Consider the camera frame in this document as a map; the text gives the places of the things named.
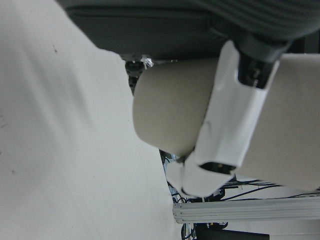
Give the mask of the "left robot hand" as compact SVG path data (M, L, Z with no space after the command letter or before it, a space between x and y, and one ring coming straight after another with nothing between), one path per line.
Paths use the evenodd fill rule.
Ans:
M133 124L178 160L167 181L205 197L239 174L320 187L317 0L61 0L99 49L125 61Z

